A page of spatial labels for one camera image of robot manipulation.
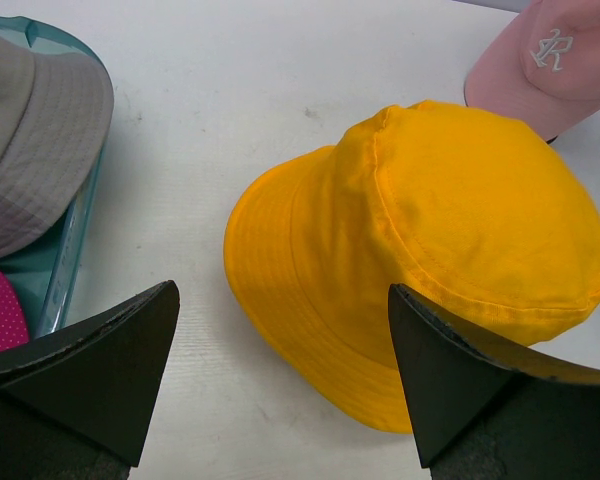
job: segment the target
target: gray bucket hat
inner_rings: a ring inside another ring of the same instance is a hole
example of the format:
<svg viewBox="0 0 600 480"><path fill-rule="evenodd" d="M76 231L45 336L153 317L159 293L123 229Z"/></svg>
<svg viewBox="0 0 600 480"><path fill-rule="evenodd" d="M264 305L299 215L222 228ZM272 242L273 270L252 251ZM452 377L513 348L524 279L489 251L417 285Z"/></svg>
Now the gray bucket hat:
<svg viewBox="0 0 600 480"><path fill-rule="evenodd" d="M87 55L42 55L0 37L0 257L65 212L107 136L113 88Z"/></svg>

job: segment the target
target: yellow bucket hat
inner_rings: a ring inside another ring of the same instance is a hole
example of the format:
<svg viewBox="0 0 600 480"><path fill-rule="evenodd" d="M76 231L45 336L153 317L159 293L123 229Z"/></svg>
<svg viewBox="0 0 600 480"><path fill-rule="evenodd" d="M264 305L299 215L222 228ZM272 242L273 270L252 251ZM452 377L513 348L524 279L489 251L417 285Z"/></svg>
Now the yellow bucket hat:
<svg viewBox="0 0 600 480"><path fill-rule="evenodd" d="M389 286L520 344L549 340L600 302L600 216L524 123L425 101L260 177L224 260L251 321L309 383L363 424L410 433Z"/></svg>

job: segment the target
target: gray hat brim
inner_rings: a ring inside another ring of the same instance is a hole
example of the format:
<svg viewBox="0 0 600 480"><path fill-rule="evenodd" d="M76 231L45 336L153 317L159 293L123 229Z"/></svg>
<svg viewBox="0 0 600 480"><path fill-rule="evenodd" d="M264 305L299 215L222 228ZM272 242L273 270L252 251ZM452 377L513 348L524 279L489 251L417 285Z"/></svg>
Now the gray hat brim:
<svg viewBox="0 0 600 480"><path fill-rule="evenodd" d="M31 96L0 160L0 258L66 211L104 144L113 112L106 70L77 53L35 54Z"/></svg>

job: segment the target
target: yellow hat brim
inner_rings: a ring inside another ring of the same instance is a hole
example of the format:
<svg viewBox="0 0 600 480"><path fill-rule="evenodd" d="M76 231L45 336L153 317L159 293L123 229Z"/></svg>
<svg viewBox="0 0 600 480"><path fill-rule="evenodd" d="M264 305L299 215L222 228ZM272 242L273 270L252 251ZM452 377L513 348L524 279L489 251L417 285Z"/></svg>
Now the yellow hat brim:
<svg viewBox="0 0 600 480"><path fill-rule="evenodd" d="M295 192L331 150L279 165L243 194L225 233L227 279L264 339L330 402L369 427L412 433L397 368L376 363L339 339L296 275L290 234Z"/></svg>

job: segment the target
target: white table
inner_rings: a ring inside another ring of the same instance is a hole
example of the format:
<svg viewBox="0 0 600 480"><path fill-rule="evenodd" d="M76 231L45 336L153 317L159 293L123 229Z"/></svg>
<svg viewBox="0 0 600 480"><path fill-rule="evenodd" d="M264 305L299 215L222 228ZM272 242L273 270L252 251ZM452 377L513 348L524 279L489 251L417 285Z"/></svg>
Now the white table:
<svg viewBox="0 0 600 480"><path fill-rule="evenodd" d="M224 277L222 239L267 168L382 107L462 102L513 14L450 0L11 0L108 66L110 148L73 320L174 279L182 309L133 480L417 480L412 437L340 413L259 338ZM555 147L600 207L600 113ZM541 350L600 367L600 308Z"/></svg>

